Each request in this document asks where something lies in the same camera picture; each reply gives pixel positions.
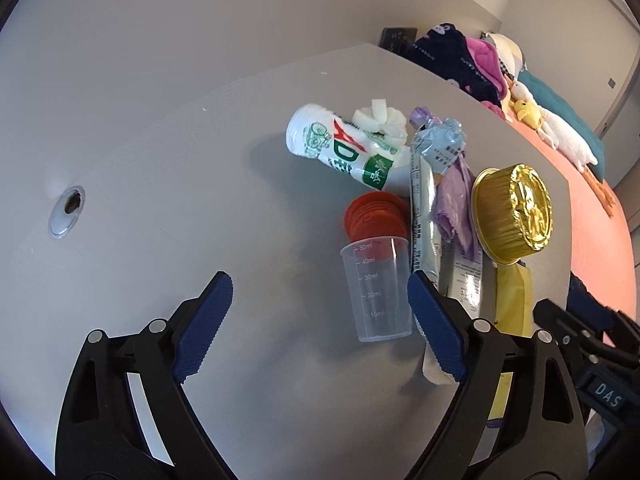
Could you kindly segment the gold foil tin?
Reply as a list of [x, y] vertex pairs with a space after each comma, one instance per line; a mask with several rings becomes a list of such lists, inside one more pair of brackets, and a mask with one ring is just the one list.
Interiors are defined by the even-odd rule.
[[531, 166], [481, 171], [472, 186], [471, 214], [480, 246], [499, 266], [541, 252], [550, 242], [552, 201]]

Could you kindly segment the blue foil wrapper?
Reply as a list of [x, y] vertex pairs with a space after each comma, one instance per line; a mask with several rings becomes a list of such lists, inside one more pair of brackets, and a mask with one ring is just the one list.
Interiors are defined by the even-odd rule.
[[413, 151], [427, 162], [434, 174], [446, 174], [465, 150], [466, 135], [455, 119], [429, 119], [414, 138]]

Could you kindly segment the black wall socket panel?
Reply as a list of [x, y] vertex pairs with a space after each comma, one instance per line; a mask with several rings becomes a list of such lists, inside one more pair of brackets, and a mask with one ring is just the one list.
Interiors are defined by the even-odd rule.
[[378, 46], [383, 50], [403, 55], [416, 41], [415, 27], [385, 27], [381, 32]]

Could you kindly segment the navy patterned blanket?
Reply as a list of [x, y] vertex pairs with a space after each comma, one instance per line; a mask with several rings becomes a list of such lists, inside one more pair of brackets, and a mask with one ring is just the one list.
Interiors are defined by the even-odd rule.
[[432, 27], [408, 47], [402, 57], [448, 81], [478, 102], [500, 104], [498, 88], [480, 72], [465, 36], [453, 24]]

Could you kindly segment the teal pillow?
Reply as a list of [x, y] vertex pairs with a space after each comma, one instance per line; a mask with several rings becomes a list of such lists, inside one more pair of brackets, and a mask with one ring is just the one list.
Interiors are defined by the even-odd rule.
[[526, 85], [540, 106], [563, 118], [586, 141], [598, 161], [597, 165], [590, 165], [590, 169], [596, 178], [603, 182], [605, 177], [604, 145], [588, 124], [575, 112], [566, 99], [528, 70], [521, 70], [518, 73], [518, 81]]

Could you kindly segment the yellow packet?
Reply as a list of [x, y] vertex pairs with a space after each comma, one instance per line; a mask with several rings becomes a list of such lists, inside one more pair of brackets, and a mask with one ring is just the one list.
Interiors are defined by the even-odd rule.
[[[530, 337], [533, 329], [532, 277], [522, 262], [497, 269], [495, 326], [507, 335]], [[502, 373], [488, 420], [503, 419], [508, 403], [513, 373]]]

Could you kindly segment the yellow duck plush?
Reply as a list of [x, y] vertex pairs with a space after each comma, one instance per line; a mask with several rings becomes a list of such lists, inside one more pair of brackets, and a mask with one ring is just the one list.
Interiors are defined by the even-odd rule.
[[524, 122], [529, 128], [538, 131], [542, 126], [540, 109], [533, 102], [517, 100], [513, 103], [514, 112], [519, 122]]

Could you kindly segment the clear measuring cup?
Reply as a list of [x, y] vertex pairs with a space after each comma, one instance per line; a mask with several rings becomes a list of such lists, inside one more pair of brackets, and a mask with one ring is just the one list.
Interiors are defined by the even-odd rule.
[[408, 240], [398, 236], [358, 240], [343, 247], [341, 257], [358, 340], [377, 342], [410, 336]]

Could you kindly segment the purple plastic wrapper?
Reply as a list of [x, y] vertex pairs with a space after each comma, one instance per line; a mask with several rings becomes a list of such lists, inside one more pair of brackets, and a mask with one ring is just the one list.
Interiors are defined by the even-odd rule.
[[[417, 107], [410, 115], [409, 122], [414, 129], [414, 137], [410, 145], [410, 158], [416, 133], [429, 119], [436, 119], [440, 122], [445, 120], [439, 119], [426, 107]], [[436, 200], [433, 212], [442, 240], [446, 243], [457, 240], [468, 252], [474, 244], [478, 245], [478, 241], [472, 226], [470, 211], [471, 188], [475, 176], [466, 163], [465, 150], [446, 174], [434, 174], [434, 178]]]

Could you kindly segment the white purple sachet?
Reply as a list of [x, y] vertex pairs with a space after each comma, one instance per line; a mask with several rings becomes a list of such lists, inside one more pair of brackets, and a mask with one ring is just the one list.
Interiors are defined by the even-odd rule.
[[445, 278], [446, 295], [460, 302], [471, 318], [480, 316], [483, 281], [483, 249], [474, 244], [466, 252], [454, 240], [448, 249], [448, 274]]

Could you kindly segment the red bottle cap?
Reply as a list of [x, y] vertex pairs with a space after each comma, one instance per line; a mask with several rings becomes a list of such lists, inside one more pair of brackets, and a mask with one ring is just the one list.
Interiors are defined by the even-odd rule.
[[343, 226], [351, 242], [380, 236], [410, 237], [409, 203], [392, 193], [370, 192], [353, 200], [344, 213]]

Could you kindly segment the silver sachet wrapper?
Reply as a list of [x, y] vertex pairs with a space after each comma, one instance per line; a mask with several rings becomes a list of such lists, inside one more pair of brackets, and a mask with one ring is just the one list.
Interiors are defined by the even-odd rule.
[[423, 158], [418, 148], [411, 149], [410, 164], [411, 269], [422, 270], [432, 284], [439, 288], [442, 236], [433, 212], [436, 200], [435, 178], [430, 164]]

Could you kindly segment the white yogurt drink bottle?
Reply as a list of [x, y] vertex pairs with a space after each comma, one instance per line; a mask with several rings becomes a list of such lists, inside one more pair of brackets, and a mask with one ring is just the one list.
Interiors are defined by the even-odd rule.
[[285, 130], [290, 153], [317, 159], [375, 191], [410, 195], [410, 148], [407, 138], [370, 132], [330, 110], [306, 104]]

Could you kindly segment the pink fleece blanket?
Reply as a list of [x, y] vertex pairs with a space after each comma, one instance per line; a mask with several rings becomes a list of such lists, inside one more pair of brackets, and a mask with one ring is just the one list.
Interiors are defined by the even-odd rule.
[[497, 90], [500, 107], [495, 105], [487, 105], [487, 107], [502, 119], [512, 122], [512, 119], [508, 116], [511, 97], [510, 88], [506, 77], [502, 73], [496, 48], [487, 41], [471, 37], [466, 37], [465, 42], [476, 68]]

